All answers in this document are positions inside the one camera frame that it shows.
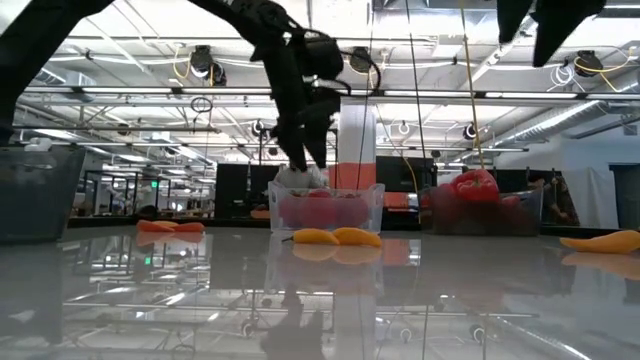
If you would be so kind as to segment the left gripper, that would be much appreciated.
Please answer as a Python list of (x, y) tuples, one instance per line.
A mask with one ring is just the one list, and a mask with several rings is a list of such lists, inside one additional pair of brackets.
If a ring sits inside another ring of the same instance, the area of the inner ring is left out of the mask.
[(262, 61), (271, 88), (271, 98), (278, 110), (277, 124), (271, 130), (280, 149), (295, 170), (306, 171), (304, 144), (320, 169), (327, 167), (327, 134), (333, 121), (329, 118), (340, 107), (341, 94), (333, 88), (311, 84), (308, 80), (318, 76), (303, 76), (299, 67), (302, 29), (290, 38), (281, 37), (262, 48)]

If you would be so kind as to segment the person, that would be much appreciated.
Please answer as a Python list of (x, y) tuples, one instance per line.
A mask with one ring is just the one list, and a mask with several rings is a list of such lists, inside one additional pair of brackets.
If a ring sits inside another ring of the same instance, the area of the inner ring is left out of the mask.
[(311, 165), (305, 172), (292, 167), (284, 167), (279, 170), (274, 182), (281, 187), (290, 189), (319, 189), (328, 188), (327, 176), (316, 165)]
[(528, 187), (542, 191), (541, 219), (543, 224), (580, 225), (568, 186), (562, 177), (551, 177), (547, 181), (541, 173), (531, 173), (528, 177)]

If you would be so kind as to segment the black gantry stand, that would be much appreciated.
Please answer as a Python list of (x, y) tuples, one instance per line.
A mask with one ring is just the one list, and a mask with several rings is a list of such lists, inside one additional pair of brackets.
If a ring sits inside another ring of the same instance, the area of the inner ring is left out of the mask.
[(330, 129), (324, 125), (319, 127), (303, 125), (287, 129), (275, 126), (262, 129), (260, 134), (274, 139), (278, 147), (288, 157), (290, 164), (297, 170), (305, 171), (308, 168), (306, 154), (311, 156), (318, 168), (325, 169), (327, 167), (327, 136), (329, 132)]

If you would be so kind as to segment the white pillar orange band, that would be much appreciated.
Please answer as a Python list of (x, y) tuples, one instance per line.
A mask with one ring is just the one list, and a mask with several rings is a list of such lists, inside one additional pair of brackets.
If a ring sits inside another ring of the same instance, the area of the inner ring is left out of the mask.
[(336, 187), (366, 190), (376, 183), (376, 118), (364, 104), (341, 105)]

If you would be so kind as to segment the black partition panel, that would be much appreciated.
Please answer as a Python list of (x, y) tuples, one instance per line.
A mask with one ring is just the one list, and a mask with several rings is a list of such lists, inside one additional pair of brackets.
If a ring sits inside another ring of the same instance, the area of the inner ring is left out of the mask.
[(378, 156), (376, 181), (387, 192), (417, 193), (437, 185), (437, 170), (430, 158)]
[(216, 219), (266, 219), (269, 217), (268, 184), (278, 166), (219, 164), (215, 185)]

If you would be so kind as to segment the clear plastic basket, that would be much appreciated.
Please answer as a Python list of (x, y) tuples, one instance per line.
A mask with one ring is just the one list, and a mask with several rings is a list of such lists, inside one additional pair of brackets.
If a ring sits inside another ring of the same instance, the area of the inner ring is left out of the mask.
[[(306, 197), (308, 193), (317, 189), (290, 189), (281, 187), (278, 183), (270, 182), (268, 184), (268, 197), (269, 197), (269, 213), (270, 213), (270, 229), (272, 232), (293, 232), (300, 229), (305, 229), (303, 226), (300, 228), (289, 228), (283, 225), (282, 219), (279, 215), (278, 204), (286, 196), (301, 196)], [(381, 222), (384, 205), (384, 191), (385, 186), (383, 184), (374, 184), (366, 190), (349, 190), (349, 189), (321, 189), (330, 193), (351, 193), (362, 197), (369, 207), (369, 218), (366, 223), (359, 228), (379, 233), (381, 231)], [(337, 228), (336, 223), (332, 228), (321, 229), (333, 231)]]

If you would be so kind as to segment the gray plastic basket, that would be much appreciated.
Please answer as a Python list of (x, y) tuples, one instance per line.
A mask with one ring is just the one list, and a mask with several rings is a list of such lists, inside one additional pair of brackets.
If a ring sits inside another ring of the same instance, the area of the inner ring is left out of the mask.
[[(521, 199), (521, 204), (524, 206), (524, 208), (525, 208), (525, 210), (527, 212), (527, 215), (526, 215), (525, 219), (522, 221), (521, 227), (519, 229), (517, 229), (517, 230), (510, 230), (510, 229), (506, 228), (504, 226), (504, 224), (502, 223), (501, 215), (500, 215), (500, 230), (494, 235), (459, 235), (459, 234), (455, 234), (453, 230), (451, 232), (448, 232), (448, 233), (436, 233), (434, 230), (425, 229), (423, 227), (423, 225), (422, 225), (421, 218), (420, 218), (422, 229), (423, 230), (432, 231), (433, 233), (438, 234), (438, 235), (506, 236), (506, 237), (531, 237), (531, 236), (537, 236), (539, 234), (540, 225), (541, 225), (542, 202), (543, 202), (542, 193), (539, 190), (532, 190), (532, 191), (523, 191), (523, 192), (516, 192), (516, 193), (501, 194), (500, 195), (500, 201), (497, 202), (497, 203), (500, 205), (501, 199), (503, 197), (507, 197), (507, 196), (519, 196), (520, 199)], [(463, 201), (465, 201), (465, 200), (462, 200), (461, 198), (459, 198), (457, 196), (457, 203), (458, 202), (463, 202)]]
[(0, 147), (0, 245), (50, 243), (70, 217), (86, 151)]

